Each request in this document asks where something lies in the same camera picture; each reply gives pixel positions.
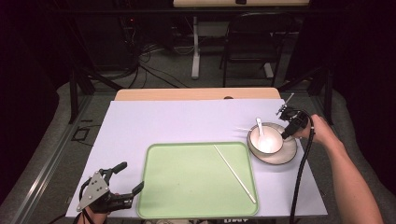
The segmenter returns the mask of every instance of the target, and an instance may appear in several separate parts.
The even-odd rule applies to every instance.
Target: forearm
[[[326,145],[343,223],[383,223],[375,198],[338,139]]]
[[[90,216],[91,220],[93,221],[94,224],[102,224],[105,222],[107,218],[107,214],[95,214],[90,207],[86,208],[88,216]],[[85,223],[90,223],[90,221],[81,214],[78,220],[78,224],[85,224]]]

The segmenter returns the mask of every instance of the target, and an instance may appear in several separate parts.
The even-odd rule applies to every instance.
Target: human hand
[[[323,146],[327,147],[331,143],[339,141],[337,136],[335,136],[334,132],[332,131],[332,128],[329,126],[329,124],[326,122],[326,120],[323,117],[314,114],[311,116],[311,119],[312,122],[314,122],[314,127],[315,127],[314,142],[320,143]],[[306,128],[298,131],[293,136],[308,138],[310,129],[311,129],[311,123],[310,121],[308,121]]]

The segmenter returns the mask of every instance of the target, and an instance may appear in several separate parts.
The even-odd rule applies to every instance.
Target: green cutting board
[[[249,152],[241,142],[155,144],[149,147],[137,213],[144,219],[249,217],[257,201]]]

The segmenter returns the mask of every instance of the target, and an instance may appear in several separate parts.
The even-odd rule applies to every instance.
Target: wooden table edge
[[[276,88],[188,88],[188,89],[125,89],[117,92],[115,101],[174,101],[280,99]]]

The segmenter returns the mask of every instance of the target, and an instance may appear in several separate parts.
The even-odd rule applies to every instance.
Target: desk
[[[226,96],[234,99],[222,100]],[[273,88],[119,91],[106,113],[66,216],[77,215],[79,187],[94,171],[127,161],[128,167],[111,178],[110,188],[112,192],[130,192],[142,180],[146,151],[152,144],[246,143],[247,133],[235,127],[251,128],[257,117],[286,126],[287,123],[275,115],[283,103]],[[259,211],[254,217],[290,214],[295,177],[303,156],[299,141],[297,145],[295,158],[283,165],[270,165],[250,155],[259,202]],[[131,209],[116,211],[110,216],[139,218],[137,200],[138,197]],[[326,208],[306,163],[296,216],[324,215],[327,215]]]
[[[247,0],[245,5],[235,3],[235,0],[174,0],[174,7],[307,7],[309,0]],[[219,31],[225,35],[227,25],[222,24]],[[198,46],[198,19],[193,18],[193,35],[194,35],[194,55],[192,60],[191,78],[199,77],[200,54]],[[270,72],[268,76],[272,76],[272,70],[269,64],[266,65],[266,71]]]

